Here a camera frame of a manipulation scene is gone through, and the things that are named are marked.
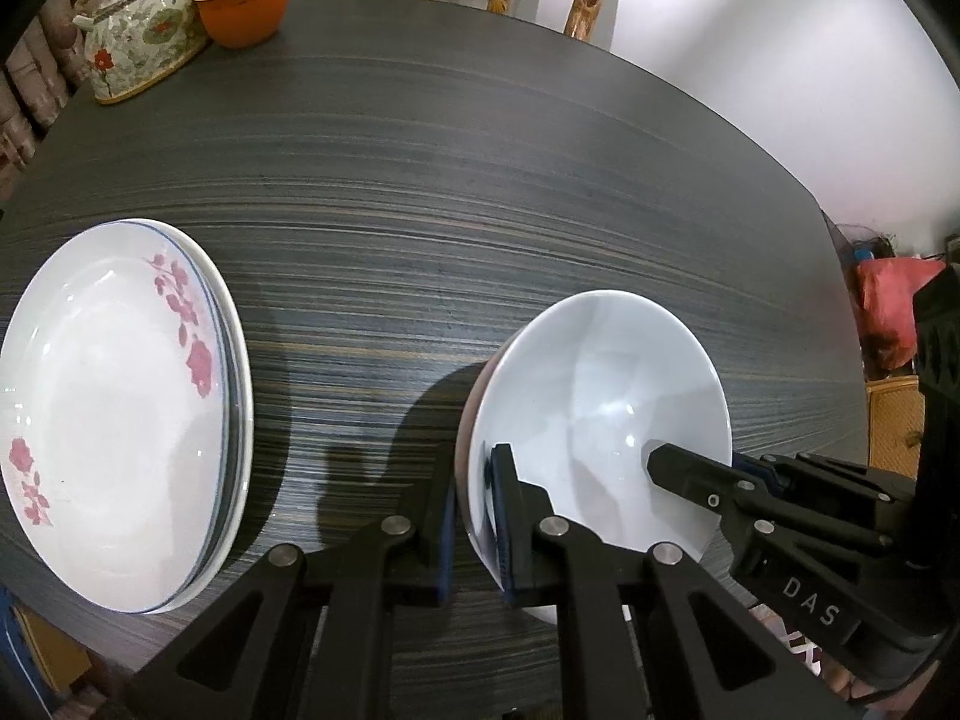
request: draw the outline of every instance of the teapot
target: teapot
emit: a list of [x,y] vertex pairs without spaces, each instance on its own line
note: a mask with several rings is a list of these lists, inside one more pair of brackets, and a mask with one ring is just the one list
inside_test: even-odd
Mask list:
[[118,103],[174,73],[209,42],[192,0],[80,0],[73,23],[98,103]]

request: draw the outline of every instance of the white plate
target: white plate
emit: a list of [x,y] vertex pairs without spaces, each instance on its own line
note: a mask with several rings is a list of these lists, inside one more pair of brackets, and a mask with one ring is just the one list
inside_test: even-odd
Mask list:
[[[470,543],[500,581],[484,468],[510,443],[523,482],[604,541],[673,541],[702,557],[719,518],[657,488],[650,451],[672,442],[731,464],[720,379],[697,338],[639,295],[596,290],[536,317],[488,362],[467,399],[455,472]],[[555,622],[556,610],[536,615]]]
[[0,351],[0,469],[42,560],[86,599],[155,610],[200,568],[227,446],[224,343],[184,251],[132,220],[66,242]]
[[186,586],[169,603],[162,605],[156,611],[170,611],[192,601],[196,598],[205,586],[217,575],[224,560],[227,560],[233,540],[236,538],[237,530],[240,527],[240,521],[243,519],[244,506],[247,502],[247,493],[250,490],[250,475],[253,468],[253,380],[250,372],[250,359],[247,355],[247,342],[243,334],[243,326],[240,324],[240,317],[237,314],[233,298],[224,282],[224,277],[220,274],[217,266],[186,233],[176,229],[174,226],[155,220],[139,220],[144,224],[151,225],[161,233],[172,238],[179,246],[186,251],[194,264],[197,266],[200,274],[205,279],[206,286],[210,293],[210,298],[214,306],[220,313],[220,318],[224,324],[224,334],[227,338],[227,373],[229,384],[227,392],[229,393],[230,405],[230,424],[235,437],[230,442],[230,453],[227,463],[227,474],[232,474],[233,478],[224,481],[227,497],[224,498],[222,507],[227,510],[223,512],[222,524],[214,536],[212,549],[209,558],[194,577],[190,584]]

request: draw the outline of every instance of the red bag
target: red bag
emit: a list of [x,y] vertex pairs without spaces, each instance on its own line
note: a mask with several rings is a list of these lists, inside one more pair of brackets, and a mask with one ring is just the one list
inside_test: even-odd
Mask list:
[[877,365],[894,370],[917,353],[913,322],[913,293],[946,266],[939,260],[891,257],[864,260],[856,267],[863,311],[859,318],[861,343]]

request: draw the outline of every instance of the table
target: table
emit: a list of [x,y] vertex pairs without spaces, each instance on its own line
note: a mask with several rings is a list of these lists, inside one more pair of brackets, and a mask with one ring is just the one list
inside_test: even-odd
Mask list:
[[[813,197],[685,93],[536,25],[292,0],[252,50],[210,47],[115,106],[81,90],[0,223],[0,326],[59,245],[123,217],[179,225],[218,264],[256,396],[243,528],[175,613],[85,603],[0,496],[0,581],[126,668],[272,544],[316,549],[392,512],[455,435],[482,362],[580,290],[632,290],[688,324],[737,449],[866,458],[856,329]],[[706,560],[720,573],[722,547]],[[553,629],[506,608],[465,538],[454,586],[446,610],[397,615],[397,715],[558,698]]]

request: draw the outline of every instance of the metal screw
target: metal screw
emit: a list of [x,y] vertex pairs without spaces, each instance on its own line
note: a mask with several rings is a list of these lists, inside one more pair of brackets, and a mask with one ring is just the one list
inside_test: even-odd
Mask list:
[[387,536],[403,536],[410,530],[410,527],[410,520],[403,514],[391,514],[390,517],[384,517],[380,524],[381,531],[387,533]]
[[654,547],[654,558],[664,565],[676,565],[683,560],[683,550],[670,541],[661,541]]
[[267,560],[277,568],[286,568],[288,565],[294,565],[297,555],[299,555],[299,549],[296,549],[293,544],[277,544],[270,550]]
[[563,536],[570,530],[570,523],[563,517],[544,517],[541,519],[541,531],[547,536]]

